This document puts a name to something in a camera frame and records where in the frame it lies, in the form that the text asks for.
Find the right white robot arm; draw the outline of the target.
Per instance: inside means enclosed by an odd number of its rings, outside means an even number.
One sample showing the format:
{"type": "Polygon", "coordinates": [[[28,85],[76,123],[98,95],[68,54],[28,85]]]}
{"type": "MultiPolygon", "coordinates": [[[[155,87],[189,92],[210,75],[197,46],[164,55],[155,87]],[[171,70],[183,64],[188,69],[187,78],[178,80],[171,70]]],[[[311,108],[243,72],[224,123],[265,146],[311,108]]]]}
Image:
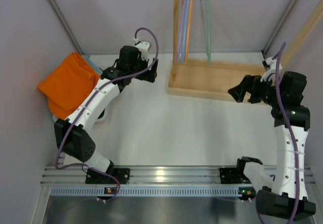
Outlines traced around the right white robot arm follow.
{"type": "Polygon", "coordinates": [[[278,140],[275,178],[265,173],[257,158],[242,157],[237,167],[256,190],[257,212],[288,223],[316,212],[316,204],[308,200],[304,179],[305,144],[310,129],[310,111],[301,104],[306,84],[306,76],[286,71],[278,87],[271,80],[262,81],[259,75],[245,75],[240,84],[228,90],[236,102],[242,102],[250,93],[249,103],[264,102],[272,107],[278,140]]]}

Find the orange trousers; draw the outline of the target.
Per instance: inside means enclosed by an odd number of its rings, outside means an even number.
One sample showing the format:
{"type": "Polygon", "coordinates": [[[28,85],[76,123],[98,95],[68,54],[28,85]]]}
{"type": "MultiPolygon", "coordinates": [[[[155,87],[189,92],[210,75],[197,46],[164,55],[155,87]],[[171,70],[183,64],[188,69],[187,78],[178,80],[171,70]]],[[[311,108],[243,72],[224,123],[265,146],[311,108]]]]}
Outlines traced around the orange trousers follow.
{"type": "Polygon", "coordinates": [[[65,119],[87,98],[100,79],[86,59],[73,52],[37,85],[48,101],[51,113],[65,119]]]}

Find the green plastic hanger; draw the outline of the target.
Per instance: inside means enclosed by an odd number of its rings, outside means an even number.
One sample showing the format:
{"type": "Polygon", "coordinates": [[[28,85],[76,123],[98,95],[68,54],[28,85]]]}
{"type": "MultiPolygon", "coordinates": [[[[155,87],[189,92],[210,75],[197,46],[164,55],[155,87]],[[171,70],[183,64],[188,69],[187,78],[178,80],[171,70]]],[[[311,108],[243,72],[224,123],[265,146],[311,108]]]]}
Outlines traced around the green plastic hanger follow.
{"type": "Polygon", "coordinates": [[[204,0],[205,4],[205,16],[202,14],[202,21],[204,22],[204,19],[206,19],[206,26],[203,27],[203,34],[205,39],[205,46],[206,46],[206,56],[207,56],[207,63],[211,64],[211,23],[210,23],[210,4],[209,0],[204,0]]]}

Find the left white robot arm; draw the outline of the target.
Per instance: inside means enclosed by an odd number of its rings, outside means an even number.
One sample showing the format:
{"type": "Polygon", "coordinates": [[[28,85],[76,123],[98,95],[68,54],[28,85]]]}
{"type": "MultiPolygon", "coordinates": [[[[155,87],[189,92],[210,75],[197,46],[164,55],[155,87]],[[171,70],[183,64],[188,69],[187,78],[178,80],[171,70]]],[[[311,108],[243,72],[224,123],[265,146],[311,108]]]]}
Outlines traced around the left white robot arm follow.
{"type": "Polygon", "coordinates": [[[157,77],[158,58],[149,62],[150,43],[140,41],[134,46],[125,45],[111,67],[103,70],[97,84],[85,100],[65,119],[58,118],[54,124],[59,153],[65,153],[78,160],[79,166],[86,166],[105,177],[112,177],[114,163],[96,149],[90,137],[94,123],[132,79],[153,83],[157,77]]]}

